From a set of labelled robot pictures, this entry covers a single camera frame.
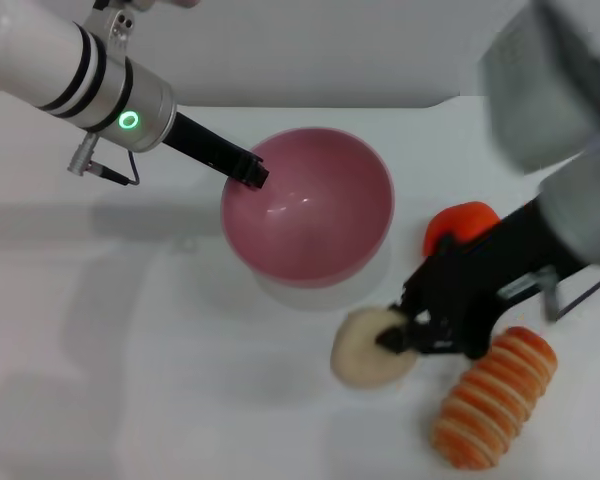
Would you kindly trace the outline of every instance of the bowl rim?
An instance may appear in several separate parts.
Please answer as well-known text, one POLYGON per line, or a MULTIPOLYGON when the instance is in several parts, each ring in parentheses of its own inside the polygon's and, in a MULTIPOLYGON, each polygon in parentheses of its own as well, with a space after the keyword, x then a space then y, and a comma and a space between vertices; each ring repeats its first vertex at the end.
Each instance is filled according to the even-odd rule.
POLYGON ((379 236, 378 241, 371 248, 369 248, 368 251, 366 251, 364 255, 361 255, 360 259, 357 262, 353 263, 352 265, 350 265, 347 268, 342 269, 340 272, 332 273, 330 275, 326 275, 326 276, 322 276, 322 277, 315 277, 315 278, 299 279, 299 278, 283 277, 283 276, 279 276, 279 275, 272 275, 269 272, 264 272, 260 268, 253 266, 251 264, 251 262, 249 262, 246 258, 244 258, 243 255, 240 254, 238 249, 235 247, 235 245, 231 241, 231 237, 227 233, 225 202, 226 202, 226 197, 227 197, 227 190, 228 190, 229 186, 235 182, 235 180, 233 180, 232 178, 227 178, 227 180, 224 184, 224 187, 222 189, 222 198, 220 200, 222 230, 224 233, 224 237, 225 237, 227 243, 229 244, 229 246, 231 247, 231 250, 233 251, 233 253, 251 271, 256 272, 258 275, 261 275, 265 278, 269 278, 271 280, 274 280, 276 282, 280 282, 280 283, 283 283, 286 285, 297 286, 297 287, 307 287, 307 288, 311 288, 312 285, 317 285, 318 287, 323 288, 323 287, 336 285, 340 282, 343 282, 343 281, 353 277, 356 273, 358 273, 360 270, 362 270, 371 261, 371 259, 376 255, 378 250, 380 250, 380 247, 386 240, 389 230, 391 228, 391 225, 393 224, 393 217, 394 217, 395 205, 396 205, 396 195, 395 195, 395 187, 393 184, 393 178, 391 176, 391 171, 389 170, 389 167, 387 167, 387 164, 382 159, 380 154, 376 151, 376 149, 373 148, 368 142, 366 142, 359 136, 357 136, 353 133, 347 132, 346 130, 342 130, 340 128, 308 126, 308 127, 294 127, 294 128, 289 128, 286 130, 281 130, 280 132, 274 133, 273 135, 269 135, 268 137, 259 141, 253 147, 249 148, 249 151, 253 152, 258 147, 260 147, 260 146, 264 145, 265 143, 270 142, 278 137, 289 135, 289 134, 292 134, 292 133, 295 133, 298 131, 307 131, 307 130, 321 130, 321 131, 332 132, 332 133, 336 133, 339 135, 344 135, 346 137, 349 137, 349 138, 361 143, 365 148, 367 148, 367 150, 369 150, 373 154, 375 159, 378 161, 378 163, 382 167, 382 170, 384 171, 384 174, 387 177, 387 180, 389 181, 389 194, 391 195, 391 209, 389 211, 389 218, 387 220, 387 224, 384 228, 384 231, 379 236))

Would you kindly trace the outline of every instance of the cable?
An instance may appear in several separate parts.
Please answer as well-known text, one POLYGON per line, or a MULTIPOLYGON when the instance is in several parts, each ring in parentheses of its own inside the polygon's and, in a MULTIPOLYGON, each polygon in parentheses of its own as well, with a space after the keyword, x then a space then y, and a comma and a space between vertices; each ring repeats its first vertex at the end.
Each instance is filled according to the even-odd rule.
POLYGON ((133 180, 129 180, 129 185, 140 185, 140 175, 138 174, 138 167, 136 167, 136 158, 131 150, 129 153, 129 163, 131 164, 131 170, 133 170, 133 180))
POLYGON ((584 302, 587 298, 589 298, 591 295, 596 293, 598 290, 600 290, 600 281, 598 283, 596 283, 595 285, 593 285, 588 290, 586 290, 582 295, 580 295, 578 298, 576 298, 569 305, 567 305, 562 310, 560 310, 560 312, 558 313, 558 320, 561 319, 562 317, 564 317, 565 315, 567 315, 568 313, 570 313, 574 308, 576 308, 578 305, 580 305, 582 302, 584 302))

